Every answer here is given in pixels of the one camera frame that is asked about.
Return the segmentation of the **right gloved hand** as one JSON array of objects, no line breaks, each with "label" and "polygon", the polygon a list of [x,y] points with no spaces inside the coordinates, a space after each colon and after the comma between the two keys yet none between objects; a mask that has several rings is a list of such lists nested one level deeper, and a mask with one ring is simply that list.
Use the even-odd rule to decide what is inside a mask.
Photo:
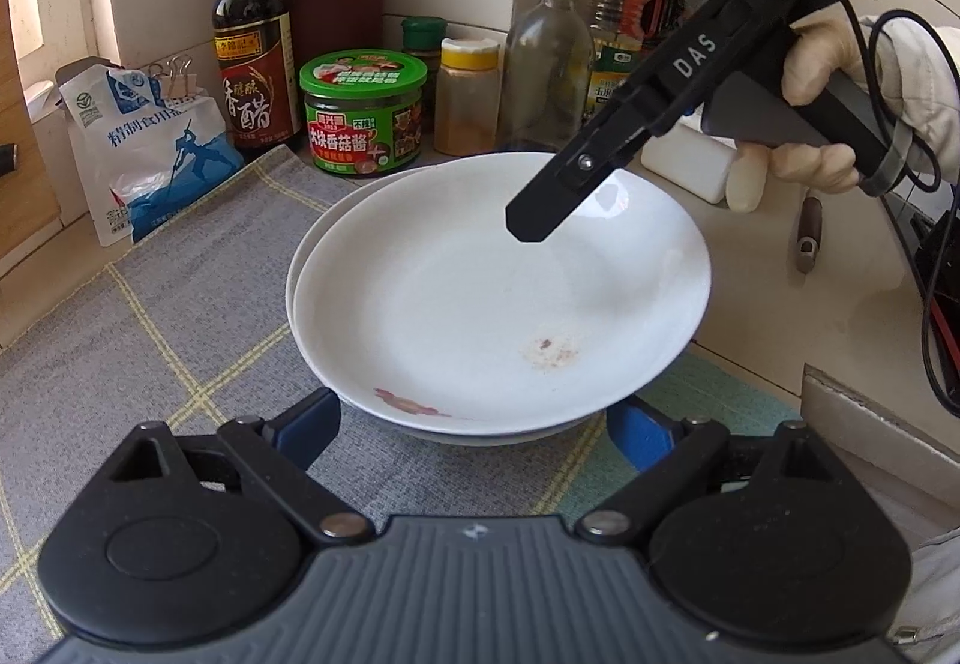
[{"label": "right gloved hand", "polygon": [[[849,23],[822,20],[797,30],[782,69],[781,93],[789,104],[802,106],[825,90],[837,70],[862,76],[862,59]],[[726,181],[727,207],[737,214],[754,212],[765,193],[766,178],[802,184],[827,194],[846,193],[861,180],[856,155],[846,143],[815,147],[783,143],[770,148],[761,143],[737,143],[737,160]]]}]

